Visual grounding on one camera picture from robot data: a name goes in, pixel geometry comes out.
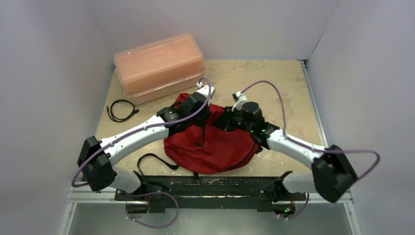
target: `metal frame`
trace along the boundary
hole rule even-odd
[[[303,74],[304,74],[304,78],[308,87],[308,91],[309,91],[309,95],[310,95],[310,99],[312,101],[313,104],[313,109],[314,109],[314,113],[315,113],[315,118],[319,127],[319,135],[320,138],[322,140],[322,143],[324,146],[328,146],[327,143],[327,138],[325,136],[324,133],[324,128],[322,125],[322,121],[320,118],[320,114],[314,99],[314,95],[311,89],[311,85],[310,85],[310,81],[308,78],[308,74],[307,74],[307,69],[305,66],[305,63],[303,60],[299,60]],[[64,214],[64,218],[61,224],[61,228],[59,230],[59,234],[62,235],[69,235],[69,231],[70,231],[70,227],[72,225],[72,221],[73,221],[73,217],[75,215],[76,212],[76,208],[77,208],[77,204],[78,203],[87,203],[87,204],[91,204],[91,203],[98,203],[98,204],[108,204],[108,203],[117,203],[117,204],[125,204],[126,202],[124,201],[116,201],[114,199],[115,196],[115,189],[113,188],[106,188],[104,190],[102,190],[101,192],[93,192],[91,191],[91,189],[88,186],[84,186],[84,187],[80,187],[80,188],[71,188],[69,196],[68,196],[68,200],[67,200],[67,206],[65,209],[65,214]],[[145,201],[129,201],[128,204],[146,204],[147,202]],[[289,203],[288,201],[278,201],[276,203],[273,204],[287,204]],[[317,193],[311,193],[310,194],[310,199],[309,199],[309,203],[329,203],[327,201],[325,201],[320,195],[318,195]],[[353,235],[361,235],[361,230],[359,227],[359,223],[357,221],[357,217],[356,217],[356,213],[354,211],[354,207],[353,207],[353,199],[352,196],[350,194],[350,192],[348,191],[347,193],[345,193],[341,199],[339,199],[339,201],[337,203],[343,203],[344,207],[345,207],[345,213],[347,215],[347,219],[349,222],[349,227],[351,230],[351,233]]]

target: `beige table surface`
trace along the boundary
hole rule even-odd
[[[321,145],[319,129],[315,118],[312,102],[299,61],[274,60],[206,60],[206,77],[216,88],[212,103],[231,106],[234,101],[232,93],[241,91],[257,80],[268,80],[280,90],[287,117],[287,132],[305,141]],[[182,92],[193,93],[196,88]],[[116,123],[109,119],[104,108],[99,122],[96,137],[98,140],[111,137],[128,130],[155,115],[163,107],[170,106],[179,93],[139,105],[139,113],[126,122]],[[258,84],[245,92],[248,100],[255,101],[262,109],[265,120],[282,127],[281,106],[276,92],[267,84]],[[125,98],[117,73],[114,73],[106,99],[110,106],[117,99]],[[126,117],[131,112],[131,105],[116,104],[113,112],[117,117]],[[117,166],[127,170],[136,170],[138,159],[146,153],[154,153],[166,161],[173,163],[164,153],[163,142],[157,141],[132,153],[120,161]],[[154,158],[141,162],[140,168],[146,175],[193,175],[192,172],[180,167],[173,171]],[[264,149],[255,155],[246,166],[219,173],[226,176],[279,176],[287,170],[309,172],[299,162],[284,154]]]

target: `red bag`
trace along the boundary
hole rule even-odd
[[[189,96],[182,93],[176,102]],[[245,166],[258,150],[250,133],[236,129],[231,132],[213,126],[223,113],[224,108],[210,105],[207,126],[192,125],[184,132],[164,139],[164,150],[179,166],[190,171],[213,174]]]

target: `orange storage box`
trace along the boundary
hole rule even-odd
[[[124,94],[135,105],[195,86],[206,71],[190,34],[117,53],[114,62]]]

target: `wall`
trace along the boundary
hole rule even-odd
[[[339,0],[86,0],[111,53],[190,32],[207,59],[307,59]]]
[[[55,235],[112,60],[81,0],[0,6],[0,234]]]
[[[414,233],[414,12],[413,0],[341,0],[308,62],[329,141],[382,156],[352,188],[365,235]]]

